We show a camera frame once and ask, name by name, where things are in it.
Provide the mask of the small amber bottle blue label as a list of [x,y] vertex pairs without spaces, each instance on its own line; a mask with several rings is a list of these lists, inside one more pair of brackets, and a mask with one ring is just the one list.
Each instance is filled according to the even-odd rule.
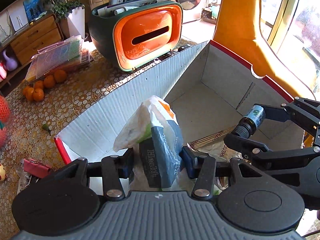
[[265,110],[259,105],[254,105],[251,110],[242,117],[232,134],[248,139],[252,136],[265,119]]

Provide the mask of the blue white tissue pack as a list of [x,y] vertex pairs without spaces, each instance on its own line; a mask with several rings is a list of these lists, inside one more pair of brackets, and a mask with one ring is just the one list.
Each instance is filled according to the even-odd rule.
[[133,149],[132,191],[170,191],[183,168],[182,132],[170,105],[153,95],[143,101],[116,137],[113,150]]

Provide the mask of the red white cardboard box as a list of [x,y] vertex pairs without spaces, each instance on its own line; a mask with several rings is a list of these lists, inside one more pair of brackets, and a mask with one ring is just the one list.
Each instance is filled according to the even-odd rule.
[[151,96],[170,105],[185,143],[233,126],[256,103],[292,101],[269,77],[255,77],[233,52],[203,42],[130,75],[96,103],[84,103],[84,112],[56,137],[61,155],[90,163],[113,155],[117,135]]

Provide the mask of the red binder clip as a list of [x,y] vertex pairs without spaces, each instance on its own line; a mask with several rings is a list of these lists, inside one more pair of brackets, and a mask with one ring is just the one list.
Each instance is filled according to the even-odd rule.
[[23,169],[25,172],[40,179],[50,175],[52,172],[51,167],[33,159],[23,159]]

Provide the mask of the small green wrapper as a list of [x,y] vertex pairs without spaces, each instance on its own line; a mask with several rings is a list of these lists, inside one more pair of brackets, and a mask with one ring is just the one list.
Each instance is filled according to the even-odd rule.
[[51,134],[51,132],[52,132],[52,130],[49,128],[48,124],[43,124],[42,129],[44,131],[48,132],[49,134]]

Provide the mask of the white snack packet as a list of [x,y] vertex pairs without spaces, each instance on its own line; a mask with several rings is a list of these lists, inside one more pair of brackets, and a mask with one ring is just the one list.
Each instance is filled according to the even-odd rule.
[[18,174],[17,194],[19,194],[21,191],[23,191],[30,184],[31,174],[29,174],[28,172],[26,172],[24,170],[23,164],[17,168],[16,172]]

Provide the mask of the orange tangerine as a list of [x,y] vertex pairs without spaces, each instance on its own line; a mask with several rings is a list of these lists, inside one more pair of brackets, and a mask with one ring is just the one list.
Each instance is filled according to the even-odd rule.
[[58,69],[54,72],[54,79],[56,83],[63,83],[67,79],[67,73],[62,69]]
[[43,80],[44,87],[51,89],[56,85],[56,81],[53,75],[48,75]]
[[34,89],[38,89],[38,88],[41,89],[41,90],[44,89],[44,83],[43,83],[42,80],[36,81],[34,83]]
[[44,91],[41,88],[35,88],[33,91],[33,100],[35,102],[41,102],[44,100]]

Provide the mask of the yellow dog toy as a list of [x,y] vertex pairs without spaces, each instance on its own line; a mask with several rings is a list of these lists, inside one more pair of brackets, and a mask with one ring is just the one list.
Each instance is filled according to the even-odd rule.
[[5,181],[6,179],[6,171],[4,169],[4,166],[0,164],[0,182]]

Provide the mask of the clear plastic tub with bags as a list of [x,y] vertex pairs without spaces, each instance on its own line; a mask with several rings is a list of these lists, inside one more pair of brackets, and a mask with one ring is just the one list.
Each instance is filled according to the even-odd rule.
[[0,130],[0,147],[2,148],[5,145],[5,142],[8,137],[7,124],[11,117],[11,110],[6,99],[1,96],[0,101],[0,120],[1,120],[1,130]]

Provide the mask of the orange green tissue box organizer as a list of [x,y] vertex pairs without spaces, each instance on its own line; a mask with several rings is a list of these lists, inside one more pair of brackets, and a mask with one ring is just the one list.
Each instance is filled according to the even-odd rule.
[[132,72],[171,51],[181,39],[183,9],[171,0],[131,0],[91,11],[89,33],[103,57]]

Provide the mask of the purple kettlebell vase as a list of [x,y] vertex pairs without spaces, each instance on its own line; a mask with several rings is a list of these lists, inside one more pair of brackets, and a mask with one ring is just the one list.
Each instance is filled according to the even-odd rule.
[[15,70],[18,67],[18,62],[15,60],[14,57],[9,57],[7,55],[7,50],[3,50],[3,58],[5,61],[5,67],[6,70],[12,72],[13,70]]

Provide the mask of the wooden tv cabinet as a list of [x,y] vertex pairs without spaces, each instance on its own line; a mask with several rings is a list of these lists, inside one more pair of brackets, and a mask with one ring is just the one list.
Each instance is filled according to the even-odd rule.
[[1,81],[1,86],[8,84],[18,72],[28,66],[39,50],[62,40],[63,33],[52,12],[17,31],[1,44],[1,61],[6,61],[3,54],[6,51],[9,53],[8,57],[17,62],[17,68],[7,74]]

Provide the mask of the tall green potted plant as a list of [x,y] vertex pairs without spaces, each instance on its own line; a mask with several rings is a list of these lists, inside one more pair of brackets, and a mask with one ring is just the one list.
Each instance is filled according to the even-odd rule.
[[85,33],[85,5],[79,0],[43,0],[55,14],[57,23],[66,38]]

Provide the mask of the white tablet board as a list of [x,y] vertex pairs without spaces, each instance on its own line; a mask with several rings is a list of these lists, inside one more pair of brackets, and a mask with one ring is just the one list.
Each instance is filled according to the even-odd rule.
[[16,10],[9,10],[9,16],[15,31],[20,30],[21,28],[23,28],[25,25],[28,24],[28,18],[23,8],[18,8]]

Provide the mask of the blue picture book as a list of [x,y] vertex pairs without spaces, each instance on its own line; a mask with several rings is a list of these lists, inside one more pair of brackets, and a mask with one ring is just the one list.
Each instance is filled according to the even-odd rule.
[[24,9],[27,15],[28,22],[35,20],[42,13],[40,0],[24,0]]

